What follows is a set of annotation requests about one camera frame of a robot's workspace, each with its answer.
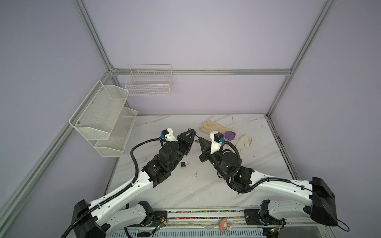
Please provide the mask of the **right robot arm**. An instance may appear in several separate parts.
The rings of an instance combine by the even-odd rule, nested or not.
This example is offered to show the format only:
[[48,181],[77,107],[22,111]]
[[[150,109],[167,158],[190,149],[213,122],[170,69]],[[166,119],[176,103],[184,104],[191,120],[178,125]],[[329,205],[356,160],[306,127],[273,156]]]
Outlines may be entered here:
[[263,191],[293,200],[302,208],[291,211],[276,206],[270,209],[270,199],[262,202],[262,222],[270,223],[271,219],[281,220],[286,214],[297,217],[307,215],[314,222],[336,227],[335,195],[326,182],[318,177],[311,180],[291,180],[269,176],[254,169],[242,166],[238,149],[230,141],[207,140],[198,138],[201,147],[200,160],[209,161],[216,169],[218,177],[225,180],[227,186],[238,194],[248,194],[253,191]]

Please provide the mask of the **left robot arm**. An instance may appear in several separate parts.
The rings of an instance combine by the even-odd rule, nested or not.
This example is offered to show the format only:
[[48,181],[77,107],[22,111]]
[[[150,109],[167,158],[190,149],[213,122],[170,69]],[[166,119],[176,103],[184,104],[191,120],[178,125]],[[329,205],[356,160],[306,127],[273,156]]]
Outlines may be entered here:
[[140,222],[149,223],[153,210],[147,202],[138,204],[138,208],[144,209],[143,212],[138,212],[135,208],[123,211],[122,207],[170,177],[182,158],[188,155],[195,136],[194,129],[178,136],[174,136],[171,129],[164,130],[159,138],[150,140],[160,142],[161,148],[142,169],[139,169],[131,151],[130,156],[135,165],[134,178],[90,203],[85,200],[78,202],[74,207],[72,224],[62,236],[67,237],[74,230],[78,238],[104,238],[119,227]]

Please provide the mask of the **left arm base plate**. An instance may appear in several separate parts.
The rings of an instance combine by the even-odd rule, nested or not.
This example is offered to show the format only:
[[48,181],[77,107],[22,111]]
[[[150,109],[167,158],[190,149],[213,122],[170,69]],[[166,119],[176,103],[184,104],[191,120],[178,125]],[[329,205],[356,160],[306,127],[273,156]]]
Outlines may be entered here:
[[168,212],[164,210],[154,211],[146,215],[144,220],[140,223],[142,227],[157,227],[162,223],[162,220],[167,220]]

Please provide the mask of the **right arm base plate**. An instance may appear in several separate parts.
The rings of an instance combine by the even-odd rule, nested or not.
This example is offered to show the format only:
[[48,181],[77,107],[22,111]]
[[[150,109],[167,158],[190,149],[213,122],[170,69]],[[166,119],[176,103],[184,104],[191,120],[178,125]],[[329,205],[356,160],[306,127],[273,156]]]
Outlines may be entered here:
[[262,225],[262,226],[284,226],[286,221],[284,218],[276,219],[260,209],[244,210],[244,217],[247,225]]

